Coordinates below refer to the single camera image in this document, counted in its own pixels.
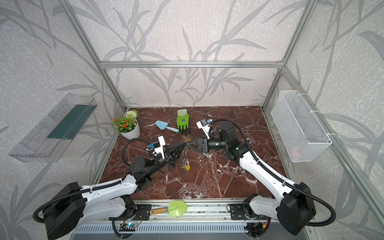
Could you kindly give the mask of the potted flower plant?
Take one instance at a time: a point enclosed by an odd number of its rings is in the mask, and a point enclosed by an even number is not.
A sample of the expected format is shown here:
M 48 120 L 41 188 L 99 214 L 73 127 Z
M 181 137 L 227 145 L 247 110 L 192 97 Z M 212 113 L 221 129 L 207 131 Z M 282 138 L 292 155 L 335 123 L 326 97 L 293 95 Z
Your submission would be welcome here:
M 139 113 L 137 110 L 130 110 L 121 117 L 111 121 L 114 129 L 124 138 L 131 140 L 140 136 L 140 127 L 137 121 Z

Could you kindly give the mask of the light blue trowel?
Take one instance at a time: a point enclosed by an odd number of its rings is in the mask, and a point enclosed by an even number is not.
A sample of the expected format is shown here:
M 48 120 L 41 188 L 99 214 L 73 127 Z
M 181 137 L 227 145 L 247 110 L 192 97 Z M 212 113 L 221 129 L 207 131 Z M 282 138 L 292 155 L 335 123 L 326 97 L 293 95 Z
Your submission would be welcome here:
M 156 126 L 160 129 L 160 130 L 170 130 L 174 133 L 179 133 L 180 130 L 179 129 L 176 129 L 176 128 L 172 128 L 172 127 L 169 127 L 169 124 L 167 122 L 163 122 L 163 121 L 156 121 L 155 122 Z

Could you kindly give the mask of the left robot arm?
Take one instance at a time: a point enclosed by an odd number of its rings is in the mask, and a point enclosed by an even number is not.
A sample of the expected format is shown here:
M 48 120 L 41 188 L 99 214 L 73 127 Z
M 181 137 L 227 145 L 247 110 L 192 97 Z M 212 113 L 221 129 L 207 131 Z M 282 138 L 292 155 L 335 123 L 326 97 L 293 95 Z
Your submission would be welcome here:
M 185 141 L 166 145 L 159 137 L 149 144 L 153 159 L 134 158 L 129 173 L 116 180 L 89 186 L 77 182 L 66 185 L 34 211 L 33 220 L 45 225 L 49 240 L 56 240 L 82 224 L 132 218 L 138 211 L 131 196 L 146 189 L 163 167 L 174 167 L 186 146 Z

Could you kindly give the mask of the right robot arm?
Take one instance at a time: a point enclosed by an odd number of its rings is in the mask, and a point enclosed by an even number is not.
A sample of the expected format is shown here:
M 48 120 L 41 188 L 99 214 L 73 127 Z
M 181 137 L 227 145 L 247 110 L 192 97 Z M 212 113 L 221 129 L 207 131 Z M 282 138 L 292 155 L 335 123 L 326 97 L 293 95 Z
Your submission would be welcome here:
M 220 119 L 219 122 L 219 137 L 216 138 L 215 121 L 198 121 L 196 125 L 205 135 L 189 142 L 187 146 L 201 154 L 222 150 L 230 161 L 249 172 L 272 193 L 272 198 L 255 194 L 243 202 L 249 218 L 263 215 L 275 219 L 292 235 L 297 235 L 306 226 L 324 227 L 336 220 L 335 209 L 312 195 L 305 183 L 296 184 L 265 163 L 251 149 L 237 124 L 226 119 Z

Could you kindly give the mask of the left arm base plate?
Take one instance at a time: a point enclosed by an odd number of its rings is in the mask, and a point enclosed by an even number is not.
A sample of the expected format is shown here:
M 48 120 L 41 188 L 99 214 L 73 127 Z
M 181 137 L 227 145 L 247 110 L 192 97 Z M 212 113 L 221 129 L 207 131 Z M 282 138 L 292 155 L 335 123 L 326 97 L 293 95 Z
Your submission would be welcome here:
M 134 207 L 128 208 L 126 220 L 129 221 L 148 221 L 150 218 L 150 210 L 152 205 L 142 204 L 135 205 Z

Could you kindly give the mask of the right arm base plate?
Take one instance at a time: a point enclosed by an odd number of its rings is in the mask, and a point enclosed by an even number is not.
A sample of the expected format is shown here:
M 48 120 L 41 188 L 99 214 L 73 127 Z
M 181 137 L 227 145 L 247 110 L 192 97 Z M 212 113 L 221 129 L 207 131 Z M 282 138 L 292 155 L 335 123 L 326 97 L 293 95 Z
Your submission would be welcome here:
M 263 215 L 255 215 L 251 217 L 250 214 L 246 212 L 243 204 L 229 204 L 227 205 L 227 210 L 231 215 L 232 221 L 267 221 L 268 218 Z

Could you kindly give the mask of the clear acrylic wall shelf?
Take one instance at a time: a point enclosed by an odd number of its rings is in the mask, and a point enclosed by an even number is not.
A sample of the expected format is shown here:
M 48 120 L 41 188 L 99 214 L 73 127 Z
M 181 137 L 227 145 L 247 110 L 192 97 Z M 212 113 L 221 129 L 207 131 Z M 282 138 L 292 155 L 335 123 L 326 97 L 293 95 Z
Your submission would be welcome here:
M 56 163 L 96 107 L 94 97 L 67 94 L 9 156 L 23 163 Z

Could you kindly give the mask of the green work glove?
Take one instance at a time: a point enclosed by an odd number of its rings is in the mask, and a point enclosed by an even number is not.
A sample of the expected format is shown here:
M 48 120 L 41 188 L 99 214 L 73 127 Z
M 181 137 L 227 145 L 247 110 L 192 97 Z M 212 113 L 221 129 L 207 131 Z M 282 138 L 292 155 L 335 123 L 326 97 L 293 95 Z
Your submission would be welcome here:
M 187 109 L 179 109 L 177 111 L 177 127 L 182 135 L 188 135 L 191 132 L 190 116 Z

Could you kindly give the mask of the left circuit board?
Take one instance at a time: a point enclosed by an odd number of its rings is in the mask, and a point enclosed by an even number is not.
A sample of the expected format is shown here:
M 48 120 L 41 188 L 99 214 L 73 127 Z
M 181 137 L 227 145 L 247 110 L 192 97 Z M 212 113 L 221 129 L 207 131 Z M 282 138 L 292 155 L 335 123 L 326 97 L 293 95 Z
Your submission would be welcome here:
M 119 232 L 127 233 L 127 232 L 135 232 L 139 229 L 139 226 L 141 225 L 140 222 L 132 223 L 132 222 L 124 222 L 119 225 Z

